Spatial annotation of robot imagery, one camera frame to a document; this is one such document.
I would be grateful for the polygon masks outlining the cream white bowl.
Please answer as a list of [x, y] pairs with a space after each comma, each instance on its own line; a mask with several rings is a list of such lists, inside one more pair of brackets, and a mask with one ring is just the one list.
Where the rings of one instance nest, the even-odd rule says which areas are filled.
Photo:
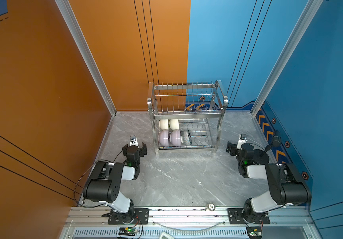
[[179, 120], [178, 119], [169, 120], [169, 127], [171, 130], [179, 129]]
[[169, 130], [169, 120], [161, 119], [158, 122], [160, 130]]

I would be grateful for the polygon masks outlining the dark blue patterned bowl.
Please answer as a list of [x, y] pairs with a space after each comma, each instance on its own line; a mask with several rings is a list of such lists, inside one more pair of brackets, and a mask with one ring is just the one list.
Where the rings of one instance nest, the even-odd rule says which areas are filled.
[[189, 130], [185, 130], [181, 133], [181, 142], [186, 146], [192, 146], [192, 140]]

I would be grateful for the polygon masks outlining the lilac bowl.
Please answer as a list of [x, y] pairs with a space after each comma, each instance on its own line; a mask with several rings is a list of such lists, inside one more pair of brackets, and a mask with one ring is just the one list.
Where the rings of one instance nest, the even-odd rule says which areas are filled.
[[169, 131], [168, 129], [162, 130], [158, 135], [158, 141], [161, 146], [169, 147]]
[[179, 129], [174, 130], [170, 134], [170, 142], [175, 147], [181, 146], [181, 132]]

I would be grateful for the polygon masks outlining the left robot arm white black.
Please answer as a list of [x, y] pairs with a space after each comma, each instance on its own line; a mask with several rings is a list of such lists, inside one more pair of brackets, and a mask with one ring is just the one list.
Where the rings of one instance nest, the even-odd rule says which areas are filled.
[[129, 224], [136, 218], [132, 199], [120, 192], [123, 180], [136, 180], [140, 174], [141, 158], [147, 155], [147, 145], [139, 146], [136, 141], [123, 147], [124, 162], [98, 161], [92, 167], [82, 191], [84, 199], [108, 206], [111, 213], [105, 217], [112, 218], [114, 223]]

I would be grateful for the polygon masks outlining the stainless steel dish rack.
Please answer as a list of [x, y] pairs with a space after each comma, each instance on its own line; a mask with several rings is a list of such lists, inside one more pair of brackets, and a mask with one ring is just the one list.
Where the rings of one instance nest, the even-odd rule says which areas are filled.
[[[223, 118], [229, 100], [220, 80], [209, 83], [149, 83], [147, 106], [155, 154], [171, 150], [210, 150], [217, 152]], [[159, 120], [178, 119], [182, 133], [189, 130], [192, 146], [181, 142], [163, 147], [158, 141]]]

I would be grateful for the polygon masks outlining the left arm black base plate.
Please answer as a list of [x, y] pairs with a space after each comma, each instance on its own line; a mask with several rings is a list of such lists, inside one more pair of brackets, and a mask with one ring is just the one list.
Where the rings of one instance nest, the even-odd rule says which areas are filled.
[[129, 210], [127, 213], [117, 213], [111, 212], [108, 219], [109, 225], [134, 225], [136, 223], [141, 223], [142, 225], [147, 225], [149, 221], [148, 208], [135, 208]]

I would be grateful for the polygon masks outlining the black microphone stand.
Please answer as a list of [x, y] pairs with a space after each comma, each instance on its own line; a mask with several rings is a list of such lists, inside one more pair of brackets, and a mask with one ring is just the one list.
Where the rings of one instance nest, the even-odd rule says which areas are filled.
[[272, 141], [270, 144], [268, 144], [265, 149], [259, 150], [255, 149], [254, 150], [254, 162], [257, 165], [266, 165], [269, 164], [270, 158], [267, 154], [269, 150], [271, 150], [273, 147], [279, 147], [281, 145], [281, 137], [280, 137], [280, 132], [277, 130], [273, 134]]

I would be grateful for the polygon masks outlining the green circuit board right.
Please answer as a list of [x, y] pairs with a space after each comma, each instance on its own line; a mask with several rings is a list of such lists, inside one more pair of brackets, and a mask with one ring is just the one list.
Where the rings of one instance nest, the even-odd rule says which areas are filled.
[[262, 228], [246, 228], [249, 239], [262, 239]]

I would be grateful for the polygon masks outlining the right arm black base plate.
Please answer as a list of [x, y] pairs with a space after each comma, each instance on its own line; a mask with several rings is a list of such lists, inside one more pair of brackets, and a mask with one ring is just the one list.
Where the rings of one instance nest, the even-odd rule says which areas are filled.
[[268, 213], [250, 213], [244, 212], [243, 208], [228, 208], [227, 209], [229, 222], [231, 225], [240, 224], [270, 224], [270, 218]]

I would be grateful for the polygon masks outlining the green circuit board left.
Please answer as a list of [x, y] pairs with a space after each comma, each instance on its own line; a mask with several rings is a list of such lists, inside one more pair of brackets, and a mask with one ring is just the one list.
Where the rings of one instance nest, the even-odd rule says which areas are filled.
[[119, 239], [134, 239], [140, 235], [140, 231], [137, 227], [120, 227], [118, 230]]

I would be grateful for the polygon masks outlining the green circuit board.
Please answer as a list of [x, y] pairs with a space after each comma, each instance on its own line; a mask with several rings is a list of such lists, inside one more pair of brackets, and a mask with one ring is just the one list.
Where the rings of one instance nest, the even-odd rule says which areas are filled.
[[134, 239], [140, 235], [140, 231], [137, 227], [120, 227], [118, 230], [119, 239]]
[[262, 239], [262, 228], [246, 228], [249, 239]]

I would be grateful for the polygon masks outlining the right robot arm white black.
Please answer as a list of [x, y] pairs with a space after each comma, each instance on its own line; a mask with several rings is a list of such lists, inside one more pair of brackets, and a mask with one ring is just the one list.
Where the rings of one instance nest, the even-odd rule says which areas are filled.
[[310, 203], [310, 189], [294, 164], [269, 163], [267, 152], [280, 145], [280, 140], [264, 149], [254, 149], [244, 140], [237, 144], [227, 143], [226, 152], [236, 157], [241, 176], [266, 180], [269, 187], [260, 196], [247, 199], [243, 209], [228, 209], [231, 224], [269, 224], [268, 212], [284, 206]]

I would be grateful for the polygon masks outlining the cream white bowl top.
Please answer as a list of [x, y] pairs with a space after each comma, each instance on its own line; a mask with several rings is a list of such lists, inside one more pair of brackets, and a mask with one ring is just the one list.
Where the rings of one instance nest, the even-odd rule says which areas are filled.
[[169, 120], [161, 119], [158, 122], [160, 130], [169, 130]]

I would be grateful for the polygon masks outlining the aluminium front rail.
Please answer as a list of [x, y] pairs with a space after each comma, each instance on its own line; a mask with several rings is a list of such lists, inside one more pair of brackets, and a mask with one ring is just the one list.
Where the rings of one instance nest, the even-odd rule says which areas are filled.
[[249, 239], [246, 228], [262, 228], [262, 239], [320, 239], [305, 207], [286, 207], [268, 213], [271, 223], [231, 225], [228, 208], [218, 206], [214, 211], [207, 206], [197, 207], [139, 207], [148, 208], [147, 225], [109, 225], [110, 210], [75, 207], [70, 210], [61, 231], [61, 239], [118, 239], [120, 227], [137, 227], [135, 239]]

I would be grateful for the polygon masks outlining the small round silver knob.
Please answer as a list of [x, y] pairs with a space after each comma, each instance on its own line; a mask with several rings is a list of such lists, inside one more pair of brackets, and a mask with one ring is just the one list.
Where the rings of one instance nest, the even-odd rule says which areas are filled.
[[216, 209], [216, 206], [213, 203], [209, 203], [207, 205], [207, 210], [214, 211]]

